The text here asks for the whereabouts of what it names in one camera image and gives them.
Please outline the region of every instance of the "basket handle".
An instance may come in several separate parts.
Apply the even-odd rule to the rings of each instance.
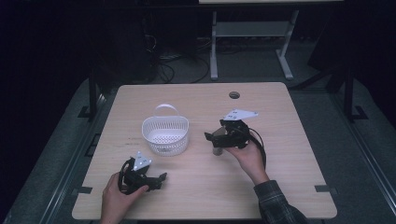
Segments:
[[[155,107],[155,109],[154,109],[154,116],[155,117],[159,117],[156,112],[159,109],[164,108],[164,107],[168,107],[168,108],[174,109],[177,112],[177,115],[180,116],[180,114],[178,113],[177,109],[174,106],[168,105],[168,104],[157,105],[157,107]]]

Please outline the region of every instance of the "plaid shirt sleeve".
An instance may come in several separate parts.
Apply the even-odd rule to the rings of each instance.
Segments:
[[[307,223],[306,217],[288,203],[275,180],[255,186],[254,191],[259,198],[262,219],[266,223]]]

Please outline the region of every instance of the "wrist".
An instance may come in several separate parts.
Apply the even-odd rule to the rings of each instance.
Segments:
[[[264,172],[261,171],[256,174],[251,174],[249,176],[255,186],[270,180],[270,178],[268,177],[267,173],[265,173],[265,171]]]
[[[118,224],[120,223],[117,218],[114,217],[101,217],[99,224]]]

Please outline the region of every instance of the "shirt cuff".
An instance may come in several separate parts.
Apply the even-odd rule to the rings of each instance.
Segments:
[[[285,195],[275,180],[265,181],[254,187],[260,205],[263,209],[273,203],[286,203]]]

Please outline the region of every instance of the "white metal frame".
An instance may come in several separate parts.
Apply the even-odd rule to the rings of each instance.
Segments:
[[[284,36],[285,42],[281,49],[276,50],[280,66],[287,80],[294,79],[285,55],[293,33],[299,11],[293,11],[289,21],[217,21],[217,11],[213,12],[212,50],[210,52],[210,77],[217,80],[218,62],[216,58],[216,38],[223,36]]]

